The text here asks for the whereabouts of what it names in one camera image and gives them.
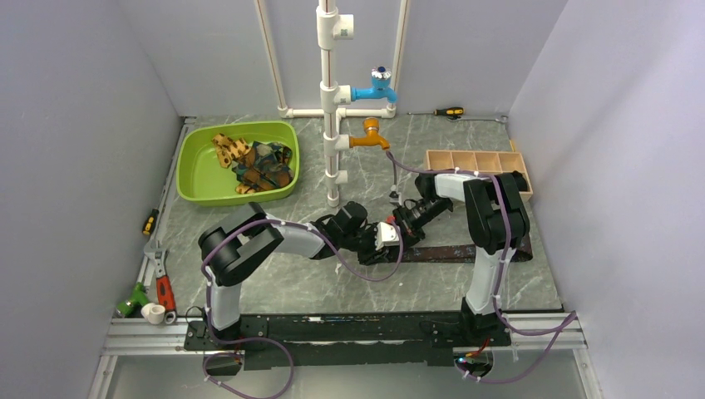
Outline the dark brown floral tie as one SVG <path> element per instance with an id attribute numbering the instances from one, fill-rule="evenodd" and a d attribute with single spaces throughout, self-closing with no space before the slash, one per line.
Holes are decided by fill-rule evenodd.
<path id="1" fill-rule="evenodd" d="M 458 244 L 433 247 L 415 247 L 406 249 L 402 255 L 402 263 L 442 263 L 463 264 L 473 263 L 476 258 L 474 244 Z M 512 257 L 513 262 L 528 262 L 534 258 L 529 237 L 524 237 L 519 248 Z"/>

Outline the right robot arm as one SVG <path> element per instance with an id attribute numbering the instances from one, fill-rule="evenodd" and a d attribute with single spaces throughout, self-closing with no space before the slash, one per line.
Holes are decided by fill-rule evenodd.
<path id="1" fill-rule="evenodd" d="M 530 222 L 520 192 L 528 188 L 518 171 L 476 177 L 462 174 L 422 174 L 415 184 L 422 196 L 412 207 L 399 205 L 392 217 L 399 226 L 404 245 L 411 247 L 425 237 L 422 228 L 454 202 L 465 205 L 467 229 L 475 245 L 471 287 L 461 301 L 458 333 L 461 340 L 477 345 L 504 330 L 495 310 L 505 279 L 504 269 Z"/>

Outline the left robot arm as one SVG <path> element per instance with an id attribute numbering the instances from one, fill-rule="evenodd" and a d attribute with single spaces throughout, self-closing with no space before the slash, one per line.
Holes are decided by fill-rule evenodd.
<path id="1" fill-rule="evenodd" d="M 320 260 L 354 252 L 358 262 L 401 260 L 405 244 L 393 222 L 372 224 L 367 210 L 349 202 L 334 214 L 305 224 L 277 218 L 249 202 L 207 229 L 198 239 L 206 292 L 206 338 L 219 349 L 240 336 L 239 300 L 244 281 L 271 254 L 293 254 Z"/>

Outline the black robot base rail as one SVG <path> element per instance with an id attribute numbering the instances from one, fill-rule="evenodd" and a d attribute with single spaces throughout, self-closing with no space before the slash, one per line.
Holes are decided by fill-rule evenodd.
<path id="1" fill-rule="evenodd" d="M 489 315 L 476 322 L 461 311 L 244 314 L 239 331 L 213 339 L 201 320 L 187 324 L 188 352 L 236 351 L 247 371 L 297 366 L 424 363 L 449 367 L 464 351 L 508 347 L 510 334 Z"/>

